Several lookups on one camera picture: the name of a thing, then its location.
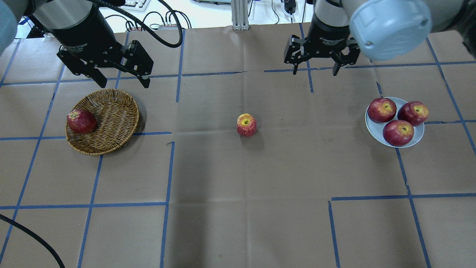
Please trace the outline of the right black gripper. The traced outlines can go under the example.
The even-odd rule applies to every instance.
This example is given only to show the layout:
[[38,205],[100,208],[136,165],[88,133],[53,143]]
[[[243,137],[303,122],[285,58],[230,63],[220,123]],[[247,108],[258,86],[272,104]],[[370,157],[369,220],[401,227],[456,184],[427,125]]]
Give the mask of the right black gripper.
[[292,74],[296,75],[299,64],[312,58],[332,58],[333,76],[337,76],[341,67],[353,66],[360,55],[357,41],[350,38],[350,28],[331,26],[313,15],[308,35],[299,38],[291,35],[284,48],[284,63],[292,65]]

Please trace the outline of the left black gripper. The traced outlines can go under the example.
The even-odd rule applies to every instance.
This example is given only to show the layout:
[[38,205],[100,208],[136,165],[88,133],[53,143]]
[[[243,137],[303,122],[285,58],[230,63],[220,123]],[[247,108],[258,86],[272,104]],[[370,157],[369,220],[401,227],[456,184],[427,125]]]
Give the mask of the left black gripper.
[[149,88],[154,65],[137,40],[125,46],[119,44],[111,27],[105,22],[83,22],[68,29],[58,29],[61,43],[57,56],[74,75],[85,75],[105,88],[107,78],[95,67],[117,67],[135,76],[144,88]]

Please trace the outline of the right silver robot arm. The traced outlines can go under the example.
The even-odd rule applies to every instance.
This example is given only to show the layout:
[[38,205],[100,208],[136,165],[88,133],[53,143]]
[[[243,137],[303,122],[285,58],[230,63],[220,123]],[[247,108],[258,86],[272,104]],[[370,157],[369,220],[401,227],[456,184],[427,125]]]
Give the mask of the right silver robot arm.
[[474,0],[312,0],[308,35],[289,37],[284,63],[331,58],[333,75],[362,53],[386,61],[418,47],[430,33],[457,31],[475,56]]

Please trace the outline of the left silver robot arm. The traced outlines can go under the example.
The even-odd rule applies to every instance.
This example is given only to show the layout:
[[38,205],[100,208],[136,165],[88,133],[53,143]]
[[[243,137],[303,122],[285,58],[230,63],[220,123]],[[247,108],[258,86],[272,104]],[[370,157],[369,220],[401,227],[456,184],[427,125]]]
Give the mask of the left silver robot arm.
[[101,88],[107,78],[100,68],[116,68],[135,76],[143,87],[150,84],[153,60],[141,43],[120,44],[100,12],[100,7],[120,7],[88,0],[2,0],[1,51],[9,46],[20,17],[34,17],[61,44],[57,56],[74,75],[85,75]]

